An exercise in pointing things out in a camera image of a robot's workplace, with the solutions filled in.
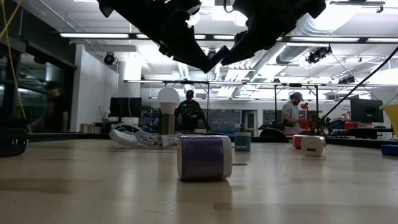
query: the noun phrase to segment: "person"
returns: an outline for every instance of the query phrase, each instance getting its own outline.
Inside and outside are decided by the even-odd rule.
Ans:
[[[303,95],[295,92],[290,96],[290,101],[282,108],[282,114],[285,124],[285,134],[299,134],[300,130],[300,114],[299,103],[303,101]]]
[[[202,119],[206,130],[210,131],[210,126],[207,123],[199,103],[192,99],[193,94],[194,92],[192,90],[188,90],[185,95],[187,100],[181,102],[175,110],[175,117],[178,118],[179,115],[182,117],[180,130],[193,131],[198,127],[198,120]]]
[[[66,98],[61,95],[56,82],[49,82],[46,86],[49,93],[49,103],[46,114],[30,124],[30,128],[35,130],[39,125],[43,125],[46,132],[62,132],[68,130],[68,103]]]

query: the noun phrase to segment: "computer monitor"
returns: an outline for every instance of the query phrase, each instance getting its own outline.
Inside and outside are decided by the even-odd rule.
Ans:
[[[121,118],[129,118],[130,116],[132,118],[140,118],[141,105],[142,105],[142,98],[130,98],[129,100],[129,98],[126,97],[112,97],[110,116],[118,117],[119,122],[121,122]]]
[[[383,111],[379,100],[351,99],[351,120],[354,122],[383,123]]]

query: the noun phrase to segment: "gray t-shirt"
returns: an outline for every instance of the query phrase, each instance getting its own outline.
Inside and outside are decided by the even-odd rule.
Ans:
[[[282,108],[282,114],[287,114],[292,119],[299,119],[299,108],[291,102],[287,102]],[[300,125],[295,124],[294,127],[285,126],[285,134],[299,134],[301,132]]]

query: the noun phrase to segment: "wooden table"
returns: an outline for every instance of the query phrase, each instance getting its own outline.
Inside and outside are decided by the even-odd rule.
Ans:
[[[183,183],[175,149],[33,143],[0,159],[0,223],[397,223],[398,161],[379,150],[253,143],[234,161],[226,181]]]

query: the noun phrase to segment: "yellow container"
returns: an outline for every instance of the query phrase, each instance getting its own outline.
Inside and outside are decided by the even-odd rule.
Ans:
[[[390,118],[392,128],[395,134],[398,134],[398,104],[381,106],[380,109],[384,110]]]

